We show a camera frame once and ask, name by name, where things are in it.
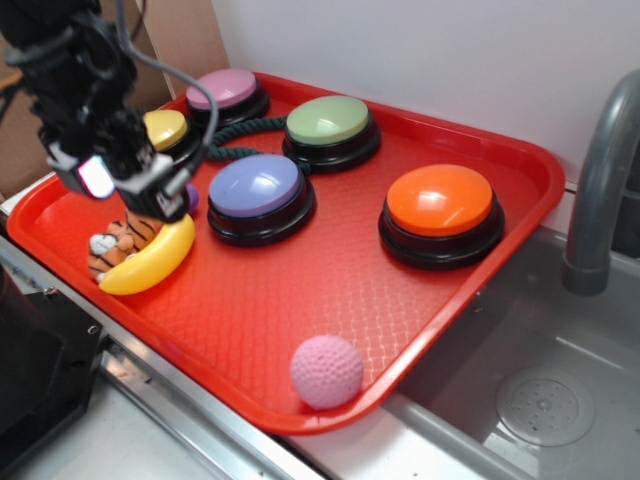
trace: pink ball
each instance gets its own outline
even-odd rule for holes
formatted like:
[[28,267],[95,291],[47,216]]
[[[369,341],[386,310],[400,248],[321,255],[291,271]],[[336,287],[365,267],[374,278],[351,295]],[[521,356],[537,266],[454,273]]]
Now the pink ball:
[[298,395],[316,410],[338,407],[360,391],[364,365],[353,345],[336,335],[303,342],[291,360],[291,380]]

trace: red tray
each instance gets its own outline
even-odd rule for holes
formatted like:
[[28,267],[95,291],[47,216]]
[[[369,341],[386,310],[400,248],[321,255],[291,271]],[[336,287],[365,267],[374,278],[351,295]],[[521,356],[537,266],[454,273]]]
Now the red tray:
[[[331,94],[258,74],[269,116]],[[278,434],[310,434],[351,422],[375,406],[524,242],[564,191],[555,158],[534,145],[368,103],[382,128],[373,159],[343,173],[313,175],[318,209],[309,225],[268,247],[218,242],[207,223],[208,186],[224,164],[194,178],[202,197],[197,237],[165,281],[131,296],[98,289],[87,271],[87,241],[120,218],[119,197],[96,201],[52,178],[9,217],[11,237],[134,335],[247,420]],[[168,105],[184,109],[184,99]],[[282,132],[233,144],[281,152]],[[403,266],[382,250],[378,215],[401,174],[434,163],[473,168],[492,184],[506,214],[505,238],[483,262],[451,272]],[[289,364],[318,334],[352,342],[365,364],[361,393],[314,411],[295,393]]]

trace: tray rim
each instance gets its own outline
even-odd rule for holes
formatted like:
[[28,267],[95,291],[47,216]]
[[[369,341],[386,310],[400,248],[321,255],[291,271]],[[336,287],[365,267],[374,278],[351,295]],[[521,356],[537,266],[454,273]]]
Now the tray rim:
[[[277,93],[289,91],[294,91],[298,97],[307,99],[321,95],[336,94],[329,90],[304,85],[272,75],[256,73],[256,77],[265,85],[265,88],[268,86],[271,94],[276,92],[274,97],[277,96]],[[426,125],[457,136],[465,135],[470,139],[479,140],[480,143],[482,143],[482,141],[486,143],[488,140],[491,146],[500,146],[511,150],[515,149],[526,152],[528,158],[536,159],[538,162],[536,165],[526,162],[522,165],[522,169],[528,169],[531,175],[540,177],[534,183],[538,188],[544,188],[544,190],[540,191],[540,197],[533,208],[528,210],[496,249],[473,269],[451,299],[440,308],[428,324],[422,328],[414,339],[389,363],[388,367],[380,373],[367,390],[364,390],[352,402],[332,410],[292,415],[265,409],[257,400],[246,395],[241,390],[234,388],[233,382],[223,376],[219,376],[219,378],[216,379],[217,383],[224,384],[227,387],[223,393],[214,393],[205,387],[212,395],[217,396],[229,404],[231,408],[234,408],[247,420],[259,428],[275,434],[306,435],[323,433],[354,422],[379,406],[406,372],[419,361],[420,357],[437,341],[438,337],[451,322],[455,320],[455,317],[468,305],[473,296],[495,275],[504,263],[508,261],[511,255],[526,241],[531,233],[533,233],[544,217],[559,203],[564,193],[565,176],[562,167],[551,153],[537,145],[497,133],[487,132],[475,127],[460,125],[455,122],[440,120],[367,100],[364,101],[372,112],[374,112],[376,119],[378,119],[383,128],[383,132],[389,129],[393,131],[394,128],[400,129],[401,124],[415,124],[416,128],[424,128]],[[175,108],[184,111],[184,95],[162,108]],[[49,195],[47,198],[51,198],[66,193],[68,193],[68,191],[55,176],[35,187],[18,202],[9,215],[7,221],[9,235],[33,257],[41,263],[44,263],[56,274],[61,274],[59,276],[64,281],[67,281],[73,288],[78,289],[89,301],[96,304],[109,316],[114,317],[115,320],[119,313],[123,314],[127,310],[117,302],[117,299],[113,301],[114,299],[106,294],[98,298],[90,298],[86,292],[87,289],[95,289],[93,282],[88,278],[73,279],[75,269],[67,268],[64,262],[56,256],[55,252],[47,251],[46,245],[43,245],[38,239],[28,234],[29,222],[32,221],[34,217],[29,218],[27,212],[38,211],[41,207],[44,207],[47,204],[45,198],[47,195]],[[43,252],[40,251],[43,247],[45,250],[44,255]],[[39,255],[32,253],[32,250],[34,252],[40,251]],[[68,280],[67,277],[69,275],[71,275],[73,280]],[[144,339],[145,343],[148,343],[151,348],[171,362],[171,359],[168,358],[166,353],[161,351],[163,345],[161,332],[156,329],[150,329],[149,333],[149,338]],[[199,369],[201,369],[201,367],[193,366],[191,372],[185,373],[194,381],[198,382],[196,374]]]

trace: sink drain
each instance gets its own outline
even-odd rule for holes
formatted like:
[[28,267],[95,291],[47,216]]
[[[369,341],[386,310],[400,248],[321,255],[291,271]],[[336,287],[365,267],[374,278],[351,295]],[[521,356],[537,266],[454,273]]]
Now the sink drain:
[[498,388],[496,407],[511,433],[544,447],[575,442],[589,431],[595,417],[593,399],[584,385],[551,367],[509,375]]

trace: banana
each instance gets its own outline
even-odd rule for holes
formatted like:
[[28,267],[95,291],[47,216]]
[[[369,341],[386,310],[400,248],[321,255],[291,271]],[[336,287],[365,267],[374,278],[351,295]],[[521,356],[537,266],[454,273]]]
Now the banana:
[[153,287],[180,265],[191,250],[195,236],[195,223],[188,214],[176,223],[164,224],[140,253],[104,274],[100,289],[113,295],[130,295]]

